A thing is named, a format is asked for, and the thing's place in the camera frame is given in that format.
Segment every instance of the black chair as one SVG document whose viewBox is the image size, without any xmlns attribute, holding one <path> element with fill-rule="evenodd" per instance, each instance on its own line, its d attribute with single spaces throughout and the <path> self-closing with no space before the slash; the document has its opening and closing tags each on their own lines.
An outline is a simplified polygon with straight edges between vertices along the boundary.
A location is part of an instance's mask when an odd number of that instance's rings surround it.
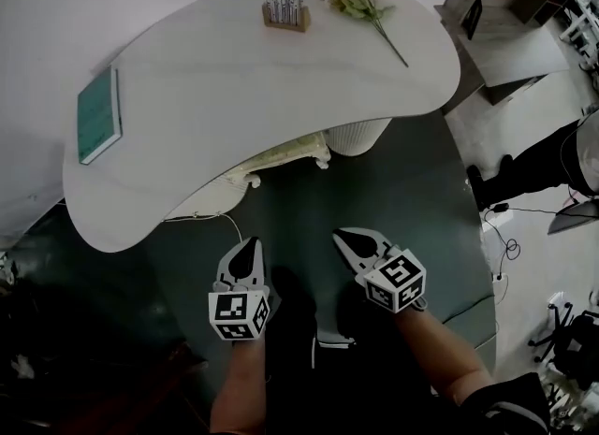
<svg viewBox="0 0 599 435">
<path fill-rule="evenodd" d="M 547 358 L 547 355 L 549 355 L 549 352 L 551 352 L 551 350 L 553 349 L 553 346 L 555 345 L 556 340 L 562 333 L 562 330 L 564 330 L 568 326 L 568 319 L 570 318 L 570 312 L 572 311 L 572 304 L 570 302 L 567 302 L 564 305 L 564 307 L 568 311 L 565 313 L 565 317 L 563 318 L 563 320 L 560 320 L 560 310 L 558 309 L 558 307 L 554 304 L 549 304 L 549 309 L 553 311 L 553 315 L 555 316 L 555 328 L 553 329 L 553 332 L 551 332 L 551 335 L 545 337 L 541 341 L 528 341 L 529 347 L 540 347 L 541 345 L 545 345 L 546 343 L 549 344 L 547 350 L 542 356 L 536 356 L 534 358 L 534 361 L 537 364 Z"/>
<path fill-rule="evenodd" d="M 557 308 L 550 307 L 556 316 L 556 329 L 539 342 L 529 341 L 529 345 L 538 347 L 549 342 L 543 356 L 534 360 L 542 361 L 553 349 L 551 362 L 555 368 L 568 379 L 576 380 L 581 390 L 588 390 L 593 382 L 599 382 L 599 326 L 594 323 L 599 314 L 584 311 L 568 324 L 572 304 L 566 307 L 568 312 L 561 321 Z"/>
</svg>

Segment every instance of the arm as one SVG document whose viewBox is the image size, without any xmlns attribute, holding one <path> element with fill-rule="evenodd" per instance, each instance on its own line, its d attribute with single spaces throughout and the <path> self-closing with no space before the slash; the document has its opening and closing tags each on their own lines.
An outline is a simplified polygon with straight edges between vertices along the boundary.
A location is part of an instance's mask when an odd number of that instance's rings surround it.
<svg viewBox="0 0 599 435">
<path fill-rule="evenodd" d="M 479 388 L 493 384 L 475 349 L 430 313 L 405 309 L 395 324 L 434 389 L 461 405 Z"/>
<path fill-rule="evenodd" d="M 212 405 L 210 432 L 262 433 L 266 419 L 264 334 L 233 346 L 225 384 Z"/>
</svg>

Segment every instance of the black clothing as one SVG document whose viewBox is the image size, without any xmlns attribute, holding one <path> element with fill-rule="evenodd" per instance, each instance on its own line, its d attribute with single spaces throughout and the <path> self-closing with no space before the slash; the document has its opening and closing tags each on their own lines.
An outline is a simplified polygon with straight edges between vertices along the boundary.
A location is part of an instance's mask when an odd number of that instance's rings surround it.
<svg viewBox="0 0 599 435">
<path fill-rule="evenodd" d="M 548 433 L 536 374 L 478 390 L 459 408 L 435 397 L 388 312 L 360 289 L 352 283 L 337 313 L 339 332 L 356 344 L 316 343 L 314 369 L 315 305 L 308 296 L 286 298 L 267 325 L 268 434 Z"/>
<path fill-rule="evenodd" d="M 494 178 L 488 181 L 471 178 L 479 208 L 562 184 L 569 184 L 585 196 L 593 196 L 580 170 L 577 135 L 573 134 L 577 125 L 578 121 L 570 123 L 537 142 Z"/>
</svg>

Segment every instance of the black sleeve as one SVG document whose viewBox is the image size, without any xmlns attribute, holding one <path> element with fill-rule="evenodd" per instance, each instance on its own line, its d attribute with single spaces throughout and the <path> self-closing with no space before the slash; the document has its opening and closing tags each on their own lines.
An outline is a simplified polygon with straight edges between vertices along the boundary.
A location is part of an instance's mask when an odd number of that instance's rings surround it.
<svg viewBox="0 0 599 435">
<path fill-rule="evenodd" d="M 460 410 L 487 433 L 544 435 L 549 430 L 548 402 L 536 373 L 481 388 Z"/>
</svg>

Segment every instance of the fiducial marker cube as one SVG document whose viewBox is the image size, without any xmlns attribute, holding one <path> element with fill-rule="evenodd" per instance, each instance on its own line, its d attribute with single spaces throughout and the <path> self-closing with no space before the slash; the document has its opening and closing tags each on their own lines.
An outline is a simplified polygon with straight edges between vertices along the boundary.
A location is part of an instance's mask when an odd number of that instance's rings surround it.
<svg viewBox="0 0 599 435">
<path fill-rule="evenodd" d="M 261 290 L 210 292 L 210 323 L 224 341 L 252 341 L 260 337 L 270 307 Z"/>
<path fill-rule="evenodd" d="M 424 295 L 427 271 L 409 250 L 364 276 L 366 298 L 390 312 L 400 312 Z"/>
</svg>

